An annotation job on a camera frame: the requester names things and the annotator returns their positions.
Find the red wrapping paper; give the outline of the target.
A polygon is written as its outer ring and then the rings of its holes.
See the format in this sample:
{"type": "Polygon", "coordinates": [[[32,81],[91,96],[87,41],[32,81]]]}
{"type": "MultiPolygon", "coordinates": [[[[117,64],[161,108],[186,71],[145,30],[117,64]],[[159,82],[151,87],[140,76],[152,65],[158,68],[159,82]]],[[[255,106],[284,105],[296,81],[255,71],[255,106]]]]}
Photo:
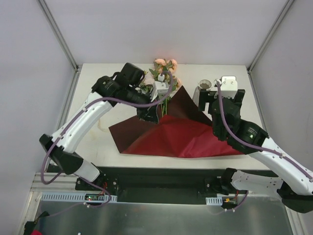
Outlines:
{"type": "Polygon", "coordinates": [[[213,135],[212,121],[181,87],[169,101],[158,124],[134,116],[109,127],[122,154],[185,159],[239,155],[213,135]]]}

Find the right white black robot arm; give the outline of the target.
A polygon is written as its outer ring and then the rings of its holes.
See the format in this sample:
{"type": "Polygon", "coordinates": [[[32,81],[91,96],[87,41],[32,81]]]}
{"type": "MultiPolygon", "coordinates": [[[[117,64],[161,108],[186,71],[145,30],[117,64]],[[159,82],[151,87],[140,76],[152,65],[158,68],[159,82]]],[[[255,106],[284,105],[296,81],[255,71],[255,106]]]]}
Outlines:
{"type": "Polygon", "coordinates": [[[209,105],[213,135],[233,149],[267,166],[275,176],[248,174],[227,168],[212,188],[228,195],[234,190],[252,191],[280,200],[299,213],[313,210],[313,173],[284,152],[259,125],[241,119],[245,90],[234,98],[219,98],[216,91],[200,90],[199,110],[209,105]]]}

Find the beige faceted vase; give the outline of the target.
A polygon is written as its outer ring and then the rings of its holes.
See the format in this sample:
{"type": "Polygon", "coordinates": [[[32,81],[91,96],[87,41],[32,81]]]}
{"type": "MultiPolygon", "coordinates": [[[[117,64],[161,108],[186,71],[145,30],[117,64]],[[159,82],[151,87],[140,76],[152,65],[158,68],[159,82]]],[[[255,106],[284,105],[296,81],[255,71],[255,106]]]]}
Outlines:
{"type": "Polygon", "coordinates": [[[198,83],[197,87],[194,90],[192,100],[200,111],[205,110],[207,98],[211,88],[212,83],[207,79],[203,79],[198,83]]]}

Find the pink artificial flower bunch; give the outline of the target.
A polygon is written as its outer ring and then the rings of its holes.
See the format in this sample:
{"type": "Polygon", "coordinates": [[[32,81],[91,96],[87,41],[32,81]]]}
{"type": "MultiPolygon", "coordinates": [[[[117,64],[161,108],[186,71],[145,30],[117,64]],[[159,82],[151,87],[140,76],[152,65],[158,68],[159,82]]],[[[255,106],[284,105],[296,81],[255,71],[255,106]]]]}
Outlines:
{"type": "Polygon", "coordinates": [[[165,80],[169,84],[169,92],[165,96],[156,99],[156,101],[162,100],[162,102],[158,104],[162,116],[168,114],[169,101],[173,94],[181,87],[180,80],[175,76],[177,67],[178,63],[175,59],[155,59],[153,61],[153,67],[144,71],[143,81],[139,84],[139,92],[150,96],[153,82],[157,80],[159,75],[165,75],[165,80]]]}

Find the cream printed ribbon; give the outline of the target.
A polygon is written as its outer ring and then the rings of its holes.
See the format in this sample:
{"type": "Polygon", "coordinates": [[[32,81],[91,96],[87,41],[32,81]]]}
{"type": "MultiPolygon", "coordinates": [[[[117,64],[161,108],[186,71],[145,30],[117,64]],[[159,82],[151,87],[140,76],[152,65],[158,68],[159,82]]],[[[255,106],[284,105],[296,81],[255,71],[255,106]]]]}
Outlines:
{"type": "Polygon", "coordinates": [[[109,133],[110,132],[107,123],[102,118],[100,118],[98,120],[97,128],[98,128],[98,130],[100,130],[103,133],[109,133]]]}

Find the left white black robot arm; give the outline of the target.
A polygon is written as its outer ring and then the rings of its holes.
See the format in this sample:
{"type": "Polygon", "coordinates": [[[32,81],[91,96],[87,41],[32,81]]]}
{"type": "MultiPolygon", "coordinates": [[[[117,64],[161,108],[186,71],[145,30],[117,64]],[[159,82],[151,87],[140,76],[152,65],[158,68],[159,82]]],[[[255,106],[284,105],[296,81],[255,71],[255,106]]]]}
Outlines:
{"type": "Polygon", "coordinates": [[[126,63],[112,76],[98,78],[79,110],[52,135],[42,134],[39,138],[45,158],[51,158],[63,173],[76,175],[92,190],[99,190],[104,174],[75,150],[92,126],[118,103],[136,107],[143,120],[158,121],[155,98],[138,90],[144,76],[144,70],[126,63]]]}

